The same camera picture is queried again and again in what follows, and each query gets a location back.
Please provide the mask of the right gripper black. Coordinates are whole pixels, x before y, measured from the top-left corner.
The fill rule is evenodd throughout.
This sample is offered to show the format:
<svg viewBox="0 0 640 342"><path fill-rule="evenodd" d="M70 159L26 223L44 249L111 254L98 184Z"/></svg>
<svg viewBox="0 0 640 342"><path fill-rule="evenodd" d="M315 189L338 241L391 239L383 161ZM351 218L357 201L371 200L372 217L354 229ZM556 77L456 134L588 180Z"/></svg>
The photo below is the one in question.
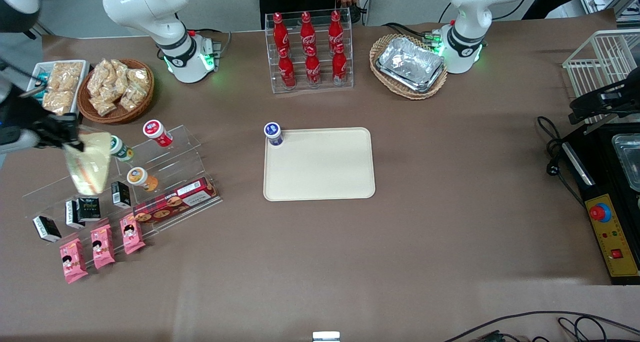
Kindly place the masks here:
<svg viewBox="0 0 640 342"><path fill-rule="evenodd" d="M42 148L54 147L62 149L68 146L84 152L85 144L80 141L78 134L77 115L51 115L37 100L5 100L0 105L0 128L30 128L42 118L47 117L60 130L61 135L52 132L42 132Z"/></svg>

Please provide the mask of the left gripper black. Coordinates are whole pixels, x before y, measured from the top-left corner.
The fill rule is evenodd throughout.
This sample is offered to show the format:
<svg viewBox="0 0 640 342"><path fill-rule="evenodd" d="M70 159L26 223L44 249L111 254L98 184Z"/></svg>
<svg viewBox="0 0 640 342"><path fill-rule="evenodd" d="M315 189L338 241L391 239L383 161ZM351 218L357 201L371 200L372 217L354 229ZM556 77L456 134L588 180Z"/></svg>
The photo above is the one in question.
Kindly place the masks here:
<svg viewBox="0 0 640 342"><path fill-rule="evenodd" d="M620 118L640 111L640 83L625 79L590 91L570 102L569 122L576 125L598 115L614 114Z"/></svg>

